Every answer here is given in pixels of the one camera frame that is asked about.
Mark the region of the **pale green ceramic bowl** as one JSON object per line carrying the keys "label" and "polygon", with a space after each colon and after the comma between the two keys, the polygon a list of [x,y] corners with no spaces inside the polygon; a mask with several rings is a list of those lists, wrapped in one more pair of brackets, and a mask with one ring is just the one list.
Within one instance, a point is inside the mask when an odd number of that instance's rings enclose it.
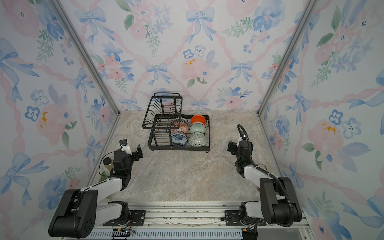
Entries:
{"label": "pale green ceramic bowl", "polygon": [[195,134],[195,133],[204,134],[206,132],[206,126],[202,123],[193,123],[190,126],[190,132],[192,134]]}

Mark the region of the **orange plastic bowl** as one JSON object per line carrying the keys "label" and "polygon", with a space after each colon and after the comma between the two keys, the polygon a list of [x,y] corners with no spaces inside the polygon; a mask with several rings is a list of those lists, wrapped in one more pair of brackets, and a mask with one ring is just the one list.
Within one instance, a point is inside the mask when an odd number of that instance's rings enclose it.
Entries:
{"label": "orange plastic bowl", "polygon": [[202,115],[194,115],[192,118],[191,118],[191,124],[194,124],[194,123],[201,123],[203,125],[206,125],[207,123],[207,120],[204,116]]}

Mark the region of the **blue patterned ceramic bowl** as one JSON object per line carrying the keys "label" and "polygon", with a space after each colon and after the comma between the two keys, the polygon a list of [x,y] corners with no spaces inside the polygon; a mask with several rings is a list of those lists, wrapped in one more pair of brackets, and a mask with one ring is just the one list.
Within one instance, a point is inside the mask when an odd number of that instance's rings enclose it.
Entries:
{"label": "blue patterned ceramic bowl", "polygon": [[174,146],[186,146],[188,144],[188,138],[184,134],[173,134],[171,141]]}

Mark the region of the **red patterned ceramic bowl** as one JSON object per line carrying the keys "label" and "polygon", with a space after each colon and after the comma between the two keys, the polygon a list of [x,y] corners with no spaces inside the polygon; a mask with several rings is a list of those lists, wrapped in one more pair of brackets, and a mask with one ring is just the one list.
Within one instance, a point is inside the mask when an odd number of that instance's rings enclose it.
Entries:
{"label": "red patterned ceramic bowl", "polygon": [[189,130],[189,124],[184,119],[181,119],[179,123],[173,122],[173,129],[171,129],[173,133],[183,133],[183,134],[187,134],[188,130]]}

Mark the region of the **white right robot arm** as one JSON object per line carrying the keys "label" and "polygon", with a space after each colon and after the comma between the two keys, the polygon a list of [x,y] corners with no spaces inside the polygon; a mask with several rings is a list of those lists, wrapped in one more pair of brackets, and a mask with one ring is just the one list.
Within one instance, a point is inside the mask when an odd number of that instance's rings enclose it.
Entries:
{"label": "white right robot arm", "polygon": [[245,140],[237,143],[229,141],[228,152],[236,156],[235,167],[246,180],[255,184],[260,193],[256,202],[242,202],[238,215],[233,217],[244,225],[254,225],[257,221],[290,227],[302,220],[302,210],[293,186],[288,177],[277,177],[251,161],[253,144]]}

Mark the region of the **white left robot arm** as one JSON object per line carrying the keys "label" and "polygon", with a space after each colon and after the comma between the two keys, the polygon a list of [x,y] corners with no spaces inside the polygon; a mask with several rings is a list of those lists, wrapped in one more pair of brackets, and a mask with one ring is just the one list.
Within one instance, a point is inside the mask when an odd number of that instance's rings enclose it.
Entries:
{"label": "white left robot arm", "polygon": [[107,197],[123,191],[129,185],[134,162],[143,158],[141,146],[131,151],[126,140],[120,141],[120,148],[104,156],[102,163],[111,165],[110,175],[97,184],[82,189],[65,191],[50,222],[50,237],[85,239],[98,226],[131,226],[134,215],[127,202],[101,202]]}

